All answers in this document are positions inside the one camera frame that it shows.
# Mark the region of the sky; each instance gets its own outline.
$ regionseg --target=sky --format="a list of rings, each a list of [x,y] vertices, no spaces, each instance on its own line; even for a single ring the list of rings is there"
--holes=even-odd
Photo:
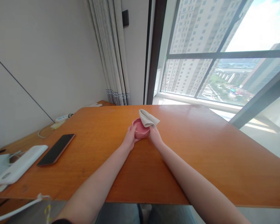
[[[269,50],[280,43],[280,0],[254,0],[226,52]]]

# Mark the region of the rag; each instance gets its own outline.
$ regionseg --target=rag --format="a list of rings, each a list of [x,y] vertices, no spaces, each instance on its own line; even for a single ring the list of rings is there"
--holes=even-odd
[[[149,126],[153,126],[155,128],[156,125],[160,122],[160,120],[158,118],[155,118],[150,113],[148,113],[146,110],[140,109],[139,115],[140,115],[140,119],[142,121],[143,126],[146,128]]]

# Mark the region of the hand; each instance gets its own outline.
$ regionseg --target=hand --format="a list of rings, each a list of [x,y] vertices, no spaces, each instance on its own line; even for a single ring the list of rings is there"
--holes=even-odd
[[[150,139],[152,140],[153,144],[156,148],[160,147],[163,144],[163,140],[161,138],[161,135],[157,129],[157,127],[153,128],[153,126],[149,126],[150,129]]]
[[[135,138],[136,127],[137,125],[129,126],[128,131],[124,137],[124,141],[121,144],[122,147],[129,149],[129,151],[131,151],[134,148],[135,143],[140,140]]]

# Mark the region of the forearm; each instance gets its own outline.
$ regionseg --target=forearm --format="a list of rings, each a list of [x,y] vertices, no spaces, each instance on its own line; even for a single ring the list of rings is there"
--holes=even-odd
[[[103,206],[129,152],[129,149],[119,147],[74,193],[57,219],[66,218],[75,224],[91,223]]]
[[[206,223],[249,223],[228,198],[165,144],[158,151]]]

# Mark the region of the pink cup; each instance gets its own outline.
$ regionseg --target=pink cup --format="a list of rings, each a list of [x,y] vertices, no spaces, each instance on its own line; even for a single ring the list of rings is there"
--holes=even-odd
[[[144,127],[142,124],[142,121],[140,118],[137,118],[132,122],[132,126],[137,125],[136,131],[135,131],[135,137],[136,139],[142,139],[142,138],[147,138],[150,132],[149,127]]]

